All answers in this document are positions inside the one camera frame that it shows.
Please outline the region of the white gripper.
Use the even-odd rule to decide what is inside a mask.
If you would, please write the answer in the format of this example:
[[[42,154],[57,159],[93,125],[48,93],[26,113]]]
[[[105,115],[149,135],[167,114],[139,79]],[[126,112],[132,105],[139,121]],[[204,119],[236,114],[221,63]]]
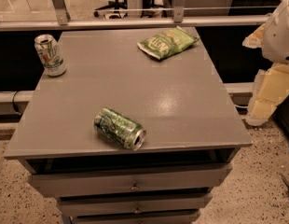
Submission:
[[[289,0],[282,0],[265,25],[246,36],[242,45],[262,47],[263,57],[274,62],[269,70],[257,72],[245,118],[249,125],[261,126],[289,96]]]

